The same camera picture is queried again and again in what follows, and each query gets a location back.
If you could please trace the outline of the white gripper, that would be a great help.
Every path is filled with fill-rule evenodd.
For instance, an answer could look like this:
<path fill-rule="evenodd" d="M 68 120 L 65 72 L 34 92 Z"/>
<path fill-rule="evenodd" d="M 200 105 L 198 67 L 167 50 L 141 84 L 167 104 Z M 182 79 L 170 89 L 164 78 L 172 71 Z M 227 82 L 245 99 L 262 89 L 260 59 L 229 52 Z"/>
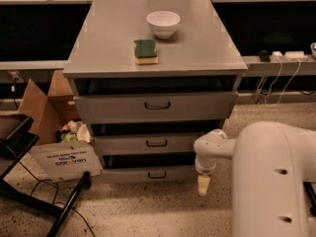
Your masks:
<path fill-rule="evenodd" d="M 201 197 L 205 197 L 210 183 L 210 175 L 213 174 L 217 160 L 225 158 L 227 153 L 224 144 L 228 136 L 221 129 L 215 129 L 201 137 L 194 143 L 196 153 L 195 165 L 199 176 L 197 177 L 197 191 Z"/>

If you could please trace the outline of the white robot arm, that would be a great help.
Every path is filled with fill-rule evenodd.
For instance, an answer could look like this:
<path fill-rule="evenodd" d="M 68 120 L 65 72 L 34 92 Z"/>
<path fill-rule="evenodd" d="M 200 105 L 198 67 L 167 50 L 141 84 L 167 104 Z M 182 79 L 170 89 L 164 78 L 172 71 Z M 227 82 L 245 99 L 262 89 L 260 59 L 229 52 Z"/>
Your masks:
<path fill-rule="evenodd" d="M 232 161 L 232 237 L 309 237 L 303 184 L 316 179 L 316 132 L 258 121 L 235 139 L 220 129 L 198 138 L 198 192 L 216 160 Z"/>

